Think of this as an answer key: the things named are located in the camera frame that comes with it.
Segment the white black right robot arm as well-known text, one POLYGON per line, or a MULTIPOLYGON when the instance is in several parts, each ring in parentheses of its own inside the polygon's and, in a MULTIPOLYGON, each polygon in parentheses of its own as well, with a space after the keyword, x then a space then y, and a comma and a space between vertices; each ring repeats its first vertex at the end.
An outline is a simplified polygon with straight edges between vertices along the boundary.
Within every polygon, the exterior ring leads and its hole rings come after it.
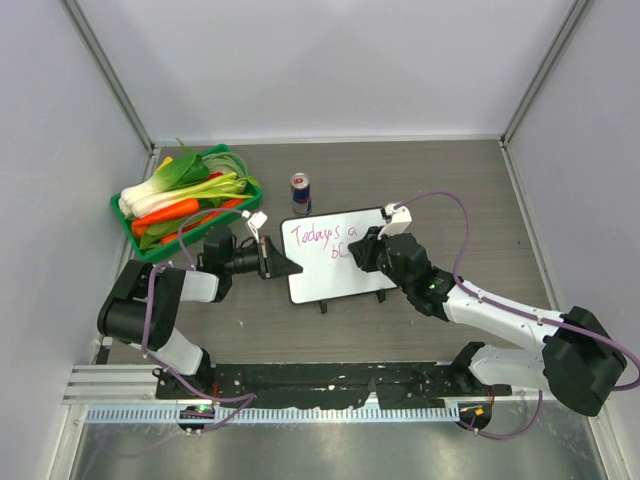
POLYGON ((572 411, 595 417, 626 369, 624 354, 587 309, 537 309, 490 295, 434 266, 409 233, 387 236, 372 227, 348 250, 360 270, 385 275, 419 313, 512 343, 510 349, 482 342, 465 347, 451 371, 462 394, 485 385, 522 386, 548 391, 572 411))

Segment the white whiteboard black frame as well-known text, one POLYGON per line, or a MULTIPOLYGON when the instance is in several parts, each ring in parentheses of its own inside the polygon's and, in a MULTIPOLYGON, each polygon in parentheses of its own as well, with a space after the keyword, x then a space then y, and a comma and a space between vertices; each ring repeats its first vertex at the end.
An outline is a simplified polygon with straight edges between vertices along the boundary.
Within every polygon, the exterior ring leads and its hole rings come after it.
POLYGON ((395 287, 380 272, 360 270, 348 245, 384 224, 379 207, 289 218, 281 222, 283 253, 303 268, 288 277, 294 304, 376 293, 395 287))

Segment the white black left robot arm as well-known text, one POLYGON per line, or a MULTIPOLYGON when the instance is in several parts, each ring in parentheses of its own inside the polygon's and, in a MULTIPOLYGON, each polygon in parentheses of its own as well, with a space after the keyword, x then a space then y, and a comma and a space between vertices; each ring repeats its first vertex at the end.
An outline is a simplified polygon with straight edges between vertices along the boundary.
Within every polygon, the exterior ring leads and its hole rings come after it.
POLYGON ((180 304, 222 301, 238 274, 269 280, 302 271, 268 236, 238 243, 229 227, 214 226, 193 270, 128 261, 99 311, 97 329, 151 356, 161 368, 159 383, 169 389, 163 398, 200 399, 214 392, 215 370, 209 353, 177 329, 180 304))

